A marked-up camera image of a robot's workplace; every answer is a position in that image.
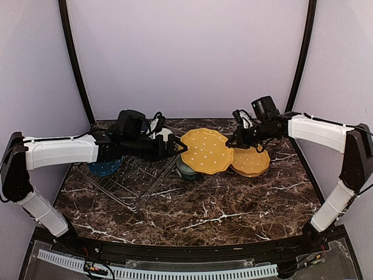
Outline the white ribbed ceramic mug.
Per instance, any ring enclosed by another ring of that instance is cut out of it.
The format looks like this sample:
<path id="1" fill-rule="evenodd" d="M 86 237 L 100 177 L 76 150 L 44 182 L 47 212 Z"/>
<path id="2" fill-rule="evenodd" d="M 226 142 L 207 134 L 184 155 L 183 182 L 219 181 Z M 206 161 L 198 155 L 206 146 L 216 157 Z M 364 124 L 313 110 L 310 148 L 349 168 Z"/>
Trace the white ribbed ceramic mug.
<path id="1" fill-rule="evenodd" d="M 152 133 L 151 136 L 150 136 L 150 139 L 156 139 L 157 136 L 161 136 L 161 139 L 164 142 L 167 142 L 169 136 L 172 135 L 172 134 L 173 134 L 172 130 L 170 130 L 168 128 L 162 128 L 160 132 Z"/>

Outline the yellow polka dot plate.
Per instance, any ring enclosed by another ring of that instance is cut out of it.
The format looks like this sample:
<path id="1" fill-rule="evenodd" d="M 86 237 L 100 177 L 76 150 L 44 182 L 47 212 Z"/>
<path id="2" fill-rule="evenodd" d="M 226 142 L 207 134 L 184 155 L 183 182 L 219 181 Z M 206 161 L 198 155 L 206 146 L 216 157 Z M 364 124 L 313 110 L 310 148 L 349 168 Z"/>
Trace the yellow polka dot plate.
<path id="1" fill-rule="evenodd" d="M 234 159 L 234 149 L 226 146 L 228 138 L 213 129 L 199 128 L 181 137 L 188 150 L 181 154 L 182 161 L 192 170 L 215 174 L 226 171 Z"/>

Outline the green ribbed ceramic bowl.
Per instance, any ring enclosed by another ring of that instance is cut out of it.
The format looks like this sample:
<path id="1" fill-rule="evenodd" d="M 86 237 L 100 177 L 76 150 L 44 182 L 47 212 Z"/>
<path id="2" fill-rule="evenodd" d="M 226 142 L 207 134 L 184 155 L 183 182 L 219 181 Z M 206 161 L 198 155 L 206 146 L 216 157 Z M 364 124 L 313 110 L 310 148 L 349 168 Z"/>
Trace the green ribbed ceramic bowl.
<path id="1" fill-rule="evenodd" d="M 178 175 L 186 181 L 196 181 L 202 178 L 202 173 L 194 171 L 191 167 L 184 163 L 181 156 L 177 158 L 176 168 Z"/>

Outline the blue polka dot plate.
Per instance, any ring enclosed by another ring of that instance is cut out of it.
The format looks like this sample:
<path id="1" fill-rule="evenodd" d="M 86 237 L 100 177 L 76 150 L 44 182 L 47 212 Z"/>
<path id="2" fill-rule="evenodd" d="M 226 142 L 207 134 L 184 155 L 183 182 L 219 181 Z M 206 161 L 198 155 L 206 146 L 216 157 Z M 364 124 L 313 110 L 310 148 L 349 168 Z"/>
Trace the blue polka dot plate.
<path id="1" fill-rule="evenodd" d="M 114 174 L 121 167 L 124 159 L 125 156 L 110 162 L 87 163 L 86 165 L 92 174 L 99 177 L 106 177 Z"/>

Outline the dark blue ceramic mug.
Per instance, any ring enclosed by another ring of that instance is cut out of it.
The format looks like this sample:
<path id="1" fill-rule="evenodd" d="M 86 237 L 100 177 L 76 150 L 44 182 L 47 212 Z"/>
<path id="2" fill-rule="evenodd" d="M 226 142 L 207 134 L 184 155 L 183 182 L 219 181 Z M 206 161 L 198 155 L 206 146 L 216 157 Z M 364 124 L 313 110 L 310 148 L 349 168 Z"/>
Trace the dark blue ceramic mug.
<path id="1" fill-rule="evenodd" d="M 148 131 L 149 127 L 150 127 L 149 123 L 148 122 L 144 122 L 142 124 L 142 127 L 141 127 L 141 133 L 145 133 L 146 131 Z"/>

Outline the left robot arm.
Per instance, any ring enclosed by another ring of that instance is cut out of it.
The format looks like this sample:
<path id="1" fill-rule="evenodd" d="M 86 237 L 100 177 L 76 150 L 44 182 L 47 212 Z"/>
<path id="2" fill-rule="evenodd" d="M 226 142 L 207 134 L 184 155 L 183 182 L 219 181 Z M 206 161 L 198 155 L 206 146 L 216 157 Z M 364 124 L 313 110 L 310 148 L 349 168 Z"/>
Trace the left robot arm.
<path id="1" fill-rule="evenodd" d="M 180 137 L 165 129 L 151 137 L 91 131 L 56 138 L 25 137 L 14 132 L 1 159 L 1 202 L 22 207 L 44 226 L 69 254 L 82 250 L 74 227 L 31 183 L 30 173 L 75 163 L 107 164 L 124 156 L 162 160 L 189 150 Z"/>

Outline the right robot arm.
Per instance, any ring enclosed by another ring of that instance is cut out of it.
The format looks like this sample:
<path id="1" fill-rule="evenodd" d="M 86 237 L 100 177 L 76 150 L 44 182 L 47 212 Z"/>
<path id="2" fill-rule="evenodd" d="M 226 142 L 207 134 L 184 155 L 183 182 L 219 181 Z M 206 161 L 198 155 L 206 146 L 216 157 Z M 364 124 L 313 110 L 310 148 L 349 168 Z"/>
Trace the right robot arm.
<path id="1" fill-rule="evenodd" d="M 310 253 L 320 243 L 318 233 L 343 216 L 372 177 L 372 129 L 364 123 L 344 124 L 307 113 L 281 113 L 270 96 L 251 103 L 254 115 L 238 109 L 237 144 L 240 148 L 258 147 L 270 139 L 297 141 L 307 163 L 317 175 L 325 201 L 311 218 L 313 230 L 297 241 L 298 249 Z"/>

